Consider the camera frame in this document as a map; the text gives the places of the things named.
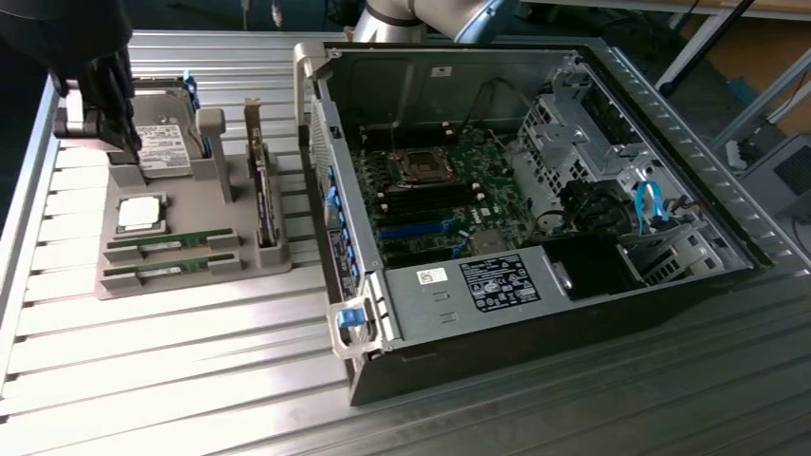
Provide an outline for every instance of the hard drive label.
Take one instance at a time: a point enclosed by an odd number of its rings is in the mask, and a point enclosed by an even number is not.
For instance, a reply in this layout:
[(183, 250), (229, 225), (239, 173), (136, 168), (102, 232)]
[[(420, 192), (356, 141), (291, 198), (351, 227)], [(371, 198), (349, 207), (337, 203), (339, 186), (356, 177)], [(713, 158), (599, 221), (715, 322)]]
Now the hard drive label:
[(517, 254), (463, 263), (459, 267), (480, 312), (541, 300)]
[(189, 152), (180, 126), (146, 125), (136, 126), (136, 130), (142, 142), (138, 152), (141, 170), (189, 167)]

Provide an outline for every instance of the blue cable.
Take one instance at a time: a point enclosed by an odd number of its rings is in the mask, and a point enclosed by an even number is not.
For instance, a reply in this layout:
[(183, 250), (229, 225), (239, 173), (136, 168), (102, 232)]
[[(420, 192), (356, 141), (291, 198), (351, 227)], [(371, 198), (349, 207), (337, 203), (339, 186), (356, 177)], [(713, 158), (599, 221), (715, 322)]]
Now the blue cable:
[(668, 211), (665, 211), (664, 207), (661, 206), (661, 191), (659, 190), (659, 184), (652, 180), (643, 180), (636, 186), (636, 198), (633, 201), (633, 206), (636, 208), (636, 221), (639, 222), (639, 236), (644, 234), (645, 228), (643, 205), (645, 201), (645, 189), (648, 186), (653, 194), (653, 216), (660, 216), (663, 221), (668, 221), (671, 219)]

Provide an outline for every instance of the barcode sticker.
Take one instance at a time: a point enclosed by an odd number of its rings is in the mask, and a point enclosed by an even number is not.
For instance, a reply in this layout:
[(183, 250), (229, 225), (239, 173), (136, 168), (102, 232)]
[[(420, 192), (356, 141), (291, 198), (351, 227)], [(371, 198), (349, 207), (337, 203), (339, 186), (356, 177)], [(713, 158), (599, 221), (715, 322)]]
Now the barcode sticker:
[(180, 168), (189, 166), (189, 151), (183, 142), (180, 126), (136, 126), (142, 147), (138, 152), (140, 169)]
[(447, 280), (447, 274), (444, 273), (444, 268), (427, 269), (424, 271), (417, 271), (417, 279), (419, 279), (419, 285), (425, 285), (427, 283), (444, 282)]
[(431, 77), (432, 78), (445, 78), (453, 73), (452, 66), (433, 66), (431, 68)]

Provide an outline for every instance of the power supply label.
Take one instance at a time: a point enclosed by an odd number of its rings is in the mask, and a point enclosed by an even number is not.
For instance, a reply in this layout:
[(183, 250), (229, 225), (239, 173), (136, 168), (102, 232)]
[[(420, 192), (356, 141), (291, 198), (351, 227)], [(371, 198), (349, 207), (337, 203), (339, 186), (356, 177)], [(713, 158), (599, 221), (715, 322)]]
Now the power supply label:
[(463, 263), (459, 267), (480, 312), (541, 300), (519, 254)]

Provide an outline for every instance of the cpu socket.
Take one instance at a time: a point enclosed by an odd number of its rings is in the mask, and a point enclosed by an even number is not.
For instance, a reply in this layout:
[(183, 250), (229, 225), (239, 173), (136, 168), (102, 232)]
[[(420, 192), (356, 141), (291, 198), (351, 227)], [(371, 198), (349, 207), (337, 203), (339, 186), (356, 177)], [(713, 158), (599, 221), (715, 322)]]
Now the cpu socket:
[(439, 147), (405, 149), (392, 154), (400, 173), (400, 187), (417, 187), (453, 181), (453, 169)]

